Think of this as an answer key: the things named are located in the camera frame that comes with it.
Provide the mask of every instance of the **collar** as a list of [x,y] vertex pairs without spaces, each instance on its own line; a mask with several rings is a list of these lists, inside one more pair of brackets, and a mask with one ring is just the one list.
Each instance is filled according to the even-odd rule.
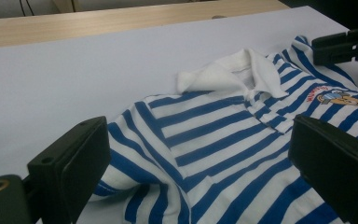
[[177,89],[185,91],[242,91],[253,99],[261,91],[280,98],[287,93],[281,89],[281,80],[274,64],[252,49],[209,63],[200,70],[178,75]]

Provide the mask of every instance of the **table surface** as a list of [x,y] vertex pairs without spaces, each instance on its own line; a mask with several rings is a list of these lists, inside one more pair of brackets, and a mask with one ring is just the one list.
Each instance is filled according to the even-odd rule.
[[220,0],[0,19],[0,47],[286,8],[278,0]]

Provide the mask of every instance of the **blue and white striped shirt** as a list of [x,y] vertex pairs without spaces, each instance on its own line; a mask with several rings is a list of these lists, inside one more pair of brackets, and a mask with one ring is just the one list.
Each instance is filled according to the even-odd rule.
[[337,214],[287,158],[297,114],[358,137],[358,90],[314,66],[307,39],[243,50],[179,76],[108,125],[112,160],[95,194],[131,190],[130,223],[331,223]]

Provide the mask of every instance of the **clothing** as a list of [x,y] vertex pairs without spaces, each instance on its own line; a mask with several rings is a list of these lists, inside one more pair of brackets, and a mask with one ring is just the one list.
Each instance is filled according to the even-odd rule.
[[131,189],[124,219],[340,221],[287,151],[297,114],[358,137],[358,89],[337,66],[312,65],[305,37],[282,53],[244,49],[181,73],[178,90],[146,97],[108,125],[112,160],[95,194]]

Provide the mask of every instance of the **embroidered logo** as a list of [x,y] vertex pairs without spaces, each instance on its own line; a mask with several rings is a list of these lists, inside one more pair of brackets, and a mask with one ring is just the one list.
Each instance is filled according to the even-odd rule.
[[337,105],[357,105],[358,99],[350,96],[348,93],[343,91],[330,92],[327,94],[320,94],[316,97],[322,105],[327,105],[328,103],[337,104]]

